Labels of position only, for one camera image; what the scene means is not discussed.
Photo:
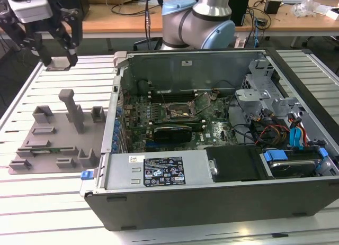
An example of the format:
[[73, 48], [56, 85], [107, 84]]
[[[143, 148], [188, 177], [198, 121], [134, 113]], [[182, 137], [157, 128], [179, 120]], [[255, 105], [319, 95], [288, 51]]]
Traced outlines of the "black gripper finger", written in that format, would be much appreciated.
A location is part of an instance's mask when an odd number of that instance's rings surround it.
[[51, 55], [42, 43], [42, 35], [36, 31], [36, 22], [19, 23], [11, 12], [1, 12], [1, 28], [22, 48], [29, 48], [31, 52], [40, 57], [47, 67], [52, 63]]
[[68, 67], [78, 62], [76, 50], [83, 38], [82, 14], [79, 9], [53, 9], [49, 33], [65, 49]]

